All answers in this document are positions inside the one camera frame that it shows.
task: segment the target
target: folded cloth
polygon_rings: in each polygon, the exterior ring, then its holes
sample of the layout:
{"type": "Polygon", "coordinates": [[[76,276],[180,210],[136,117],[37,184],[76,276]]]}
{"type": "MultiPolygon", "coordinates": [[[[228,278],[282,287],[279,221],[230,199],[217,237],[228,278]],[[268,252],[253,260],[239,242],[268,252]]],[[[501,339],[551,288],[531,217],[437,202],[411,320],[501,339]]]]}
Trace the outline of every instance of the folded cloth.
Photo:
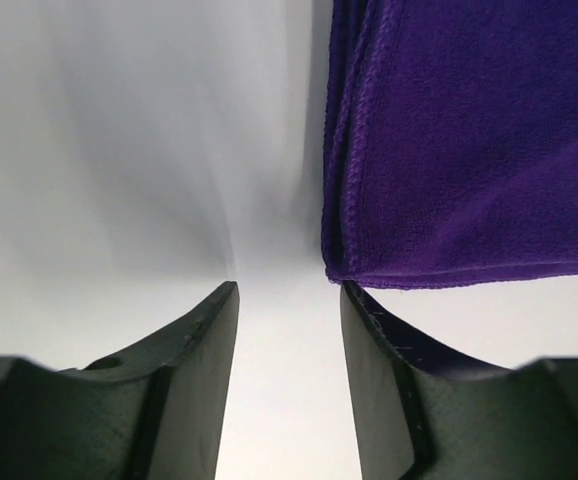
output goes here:
{"type": "Polygon", "coordinates": [[[334,282],[578,274],[578,0],[334,0],[334,282]]]}

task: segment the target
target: fabric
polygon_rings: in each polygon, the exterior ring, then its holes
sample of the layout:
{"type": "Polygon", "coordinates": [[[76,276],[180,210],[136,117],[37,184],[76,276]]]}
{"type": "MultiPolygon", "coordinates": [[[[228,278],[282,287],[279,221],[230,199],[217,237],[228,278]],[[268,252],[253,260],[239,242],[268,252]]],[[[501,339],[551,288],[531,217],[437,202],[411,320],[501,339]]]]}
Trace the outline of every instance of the fabric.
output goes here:
{"type": "Polygon", "coordinates": [[[332,281],[578,274],[578,0],[335,0],[325,124],[332,281]]]}

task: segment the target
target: white background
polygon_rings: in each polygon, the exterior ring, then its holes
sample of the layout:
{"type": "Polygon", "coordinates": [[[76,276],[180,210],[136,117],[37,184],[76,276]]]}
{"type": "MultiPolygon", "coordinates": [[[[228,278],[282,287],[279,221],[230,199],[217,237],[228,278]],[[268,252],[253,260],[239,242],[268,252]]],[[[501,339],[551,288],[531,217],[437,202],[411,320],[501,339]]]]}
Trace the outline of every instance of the white background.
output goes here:
{"type": "MultiPolygon", "coordinates": [[[[357,480],[318,237],[331,0],[0,0],[0,354],[84,366],[241,289],[218,479],[357,480]]],[[[578,277],[378,292],[515,366],[578,277]]]]}

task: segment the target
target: towel fold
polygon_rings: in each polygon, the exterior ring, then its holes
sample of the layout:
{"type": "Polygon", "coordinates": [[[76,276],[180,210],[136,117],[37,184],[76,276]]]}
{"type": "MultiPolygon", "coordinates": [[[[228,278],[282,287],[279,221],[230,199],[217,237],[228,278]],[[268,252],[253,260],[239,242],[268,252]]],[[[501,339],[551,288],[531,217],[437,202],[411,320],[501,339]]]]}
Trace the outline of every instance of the towel fold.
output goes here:
{"type": "Polygon", "coordinates": [[[328,277],[578,274],[578,0],[334,0],[328,277]]]}

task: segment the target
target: purple cloth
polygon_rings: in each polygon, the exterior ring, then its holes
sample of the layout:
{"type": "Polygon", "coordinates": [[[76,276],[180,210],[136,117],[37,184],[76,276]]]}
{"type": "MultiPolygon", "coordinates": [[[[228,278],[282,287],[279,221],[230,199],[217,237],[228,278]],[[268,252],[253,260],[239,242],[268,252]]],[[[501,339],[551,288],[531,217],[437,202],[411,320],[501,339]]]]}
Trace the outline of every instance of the purple cloth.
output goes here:
{"type": "Polygon", "coordinates": [[[578,274],[578,0],[334,0],[328,277],[578,274]]]}

